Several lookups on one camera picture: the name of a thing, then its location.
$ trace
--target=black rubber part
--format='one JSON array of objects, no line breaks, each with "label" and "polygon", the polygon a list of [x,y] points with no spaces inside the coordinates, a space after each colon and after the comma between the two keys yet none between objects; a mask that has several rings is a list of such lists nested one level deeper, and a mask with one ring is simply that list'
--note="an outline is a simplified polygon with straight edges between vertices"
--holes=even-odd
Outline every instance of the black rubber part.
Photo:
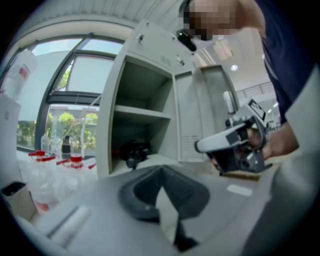
[{"label": "black rubber part", "polygon": [[183,29],[180,29],[176,32],[176,38],[184,45],[186,46],[191,52],[195,52],[197,50],[197,46],[192,41],[192,38],[183,31]]},{"label": "black rubber part", "polygon": [[159,223],[155,205],[161,187],[178,211],[180,220],[198,216],[210,199],[210,192],[203,184],[169,166],[155,166],[124,184],[118,193],[119,202],[133,218]]}]

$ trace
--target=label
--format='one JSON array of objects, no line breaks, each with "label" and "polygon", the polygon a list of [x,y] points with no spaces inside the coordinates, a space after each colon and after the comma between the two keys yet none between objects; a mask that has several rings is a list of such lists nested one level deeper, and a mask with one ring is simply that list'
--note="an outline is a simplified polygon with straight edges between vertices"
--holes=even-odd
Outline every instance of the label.
[{"label": "label", "polygon": [[19,69],[19,74],[23,77],[24,80],[27,80],[28,74],[27,74],[27,72],[24,70],[23,67],[21,67],[21,68]]},{"label": "label", "polygon": [[236,193],[238,195],[246,196],[246,197],[250,197],[253,193],[252,189],[250,188],[246,188],[246,187],[238,186],[234,184],[228,186],[226,190],[232,193]]},{"label": "label", "polygon": [[262,119],[262,121],[265,121],[266,112],[258,105],[258,103],[252,99],[248,105],[257,114],[257,116]]}]

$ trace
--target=window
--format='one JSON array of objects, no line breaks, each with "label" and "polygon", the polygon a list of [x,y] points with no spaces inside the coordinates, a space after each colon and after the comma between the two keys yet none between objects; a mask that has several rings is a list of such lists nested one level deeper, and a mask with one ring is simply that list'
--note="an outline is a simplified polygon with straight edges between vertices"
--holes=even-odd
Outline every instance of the window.
[{"label": "window", "polygon": [[102,94],[113,63],[107,58],[77,56],[66,69],[56,91]]},{"label": "window", "polygon": [[32,51],[36,67],[24,83],[17,103],[21,105],[17,145],[34,149],[36,120],[46,88],[60,63],[80,39],[66,39],[39,44]]},{"label": "window", "polygon": [[50,139],[50,151],[61,148],[65,136],[70,136],[70,144],[76,154],[81,153],[81,130],[83,121],[84,153],[86,156],[96,154],[96,129],[99,107],[84,105],[52,104],[46,121],[46,134]]},{"label": "window", "polygon": [[35,148],[36,121],[18,121],[16,143],[28,149]]},{"label": "window", "polygon": [[91,39],[90,42],[83,47],[83,50],[104,52],[109,54],[119,54],[123,44],[106,40]]},{"label": "window", "polygon": [[71,51],[82,39],[63,39],[38,44],[32,51],[35,56]]}]

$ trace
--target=ceiling light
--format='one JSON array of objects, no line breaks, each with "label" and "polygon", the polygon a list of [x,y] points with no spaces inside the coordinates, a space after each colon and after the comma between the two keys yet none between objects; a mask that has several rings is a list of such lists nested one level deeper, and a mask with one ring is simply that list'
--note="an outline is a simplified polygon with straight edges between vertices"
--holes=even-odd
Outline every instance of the ceiling light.
[{"label": "ceiling light", "polygon": [[232,71],[236,71],[237,69],[238,69],[238,66],[237,66],[237,65],[232,65],[232,66],[231,66],[231,70],[232,70]]}]

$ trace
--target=window frame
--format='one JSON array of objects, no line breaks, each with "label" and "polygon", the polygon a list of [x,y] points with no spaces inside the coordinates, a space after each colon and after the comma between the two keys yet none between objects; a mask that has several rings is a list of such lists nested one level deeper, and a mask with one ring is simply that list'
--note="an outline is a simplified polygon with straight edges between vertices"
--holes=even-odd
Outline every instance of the window frame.
[{"label": "window frame", "polygon": [[[113,53],[107,53],[107,52],[102,52],[102,51],[94,51],[94,50],[82,50],[82,49],[76,49],[73,54],[68,58],[68,64],[64,67],[64,70],[62,71],[62,73],[59,74],[59,79],[58,81],[55,83],[52,91],[51,91],[51,94],[55,94],[57,91],[57,87],[60,83],[60,80],[62,79],[63,75],[65,74],[65,72],[67,71],[68,67],[71,65],[72,61],[73,63],[76,62],[76,59],[77,57],[92,57],[92,58],[98,58],[98,59],[107,59],[107,60],[112,60],[114,61],[117,57],[116,54],[113,54]],[[70,80],[70,77],[72,75],[72,71],[74,69],[74,65],[71,66],[71,70],[70,70],[70,73],[69,73],[69,77],[67,79],[67,82],[66,82],[66,92],[68,91],[68,88],[69,88],[69,80]]]},{"label": "window frame", "polygon": [[[59,101],[58,103],[56,103],[56,102],[51,103],[51,104],[50,104],[50,108],[52,107],[52,105],[56,105],[56,104],[61,104],[61,102]],[[72,102],[71,104],[62,103],[61,105],[66,105],[65,107],[71,107],[73,104],[74,104],[74,102]],[[88,104],[77,104],[76,106],[86,107],[86,106],[89,106],[89,105],[88,105]],[[46,122],[45,122],[45,125],[46,125],[46,129],[45,129],[45,130],[46,130],[46,131],[47,131],[47,123],[48,123],[48,120],[46,120]],[[88,154],[86,154],[86,155],[84,156],[83,160],[90,159],[90,158],[94,158],[94,157],[96,157],[96,154],[95,154],[95,153],[94,153],[94,154],[88,153]]]},{"label": "window frame", "polygon": [[[35,125],[35,141],[34,141],[34,149],[25,148],[23,146],[17,145],[17,150],[22,152],[34,152],[35,150],[41,149],[41,137],[46,132],[46,125],[47,125],[47,119],[50,111],[50,105],[51,104],[76,104],[78,105],[86,105],[89,106],[97,97],[99,97],[100,93],[93,93],[93,92],[79,92],[79,91],[54,91],[54,89],[58,86],[60,83],[60,80],[62,79],[64,73],[66,72],[67,68],[71,64],[72,60],[75,60],[77,56],[86,56],[86,57],[96,57],[96,58],[105,58],[109,60],[115,60],[117,57],[117,54],[103,52],[103,51],[95,51],[95,50],[82,50],[87,43],[91,39],[97,39],[97,40],[104,40],[104,41],[111,41],[115,43],[124,44],[124,40],[108,37],[108,36],[102,36],[102,35],[94,35],[93,33],[89,34],[73,34],[73,35],[61,35],[61,36],[55,36],[50,37],[42,40],[35,40],[34,42],[25,45],[24,47],[20,47],[10,58],[8,64],[5,67],[5,70],[9,70],[11,65],[13,64],[14,60],[17,58],[19,53],[24,51],[25,49],[28,49],[32,51],[37,45],[52,42],[52,41],[58,41],[58,40],[65,40],[65,39],[81,39],[81,41],[76,44],[76,46],[70,50],[70,52],[66,55],[66,57],[63,59],[63,61],[60,63],[54,74],[52,75],[49,84],[47,85],[47,88],[44,92],[39,112],[36,119],[36,125]],[[0,78],[3,78],[5,76],[5,72],[2,72],[0,75]],[[100,100],[98,100],[94,106],[99,106]],[[92,155],[85,156],[85,158],[92,158]]]}]

